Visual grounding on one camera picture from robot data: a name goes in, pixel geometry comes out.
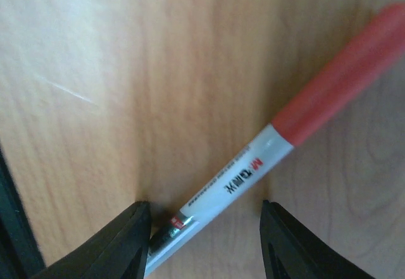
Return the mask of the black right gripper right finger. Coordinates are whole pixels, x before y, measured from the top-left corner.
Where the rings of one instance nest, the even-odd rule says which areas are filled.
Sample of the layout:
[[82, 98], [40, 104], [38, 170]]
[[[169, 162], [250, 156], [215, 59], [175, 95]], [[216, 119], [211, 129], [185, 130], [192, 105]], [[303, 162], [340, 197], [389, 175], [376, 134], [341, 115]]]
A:
[[264, 200], [259, 226], [267, 278], [371, 278], [277, 202]]

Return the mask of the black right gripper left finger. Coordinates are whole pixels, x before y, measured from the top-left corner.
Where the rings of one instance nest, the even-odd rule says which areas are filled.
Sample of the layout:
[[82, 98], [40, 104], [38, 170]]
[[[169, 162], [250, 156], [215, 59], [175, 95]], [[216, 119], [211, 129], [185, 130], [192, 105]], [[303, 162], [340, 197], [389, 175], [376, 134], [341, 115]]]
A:
[[34, 278], [144, 278], [151, 210], [137, 201], [80, 247]]

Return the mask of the red cap whiteboard marker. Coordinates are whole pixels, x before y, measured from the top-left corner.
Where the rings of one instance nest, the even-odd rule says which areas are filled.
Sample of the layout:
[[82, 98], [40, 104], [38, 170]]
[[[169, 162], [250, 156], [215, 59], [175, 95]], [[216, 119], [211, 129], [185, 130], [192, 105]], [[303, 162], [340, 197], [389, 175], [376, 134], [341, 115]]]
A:
[[151, 274], [404, 54], [404, 4], [384, 7], [152, 237]]

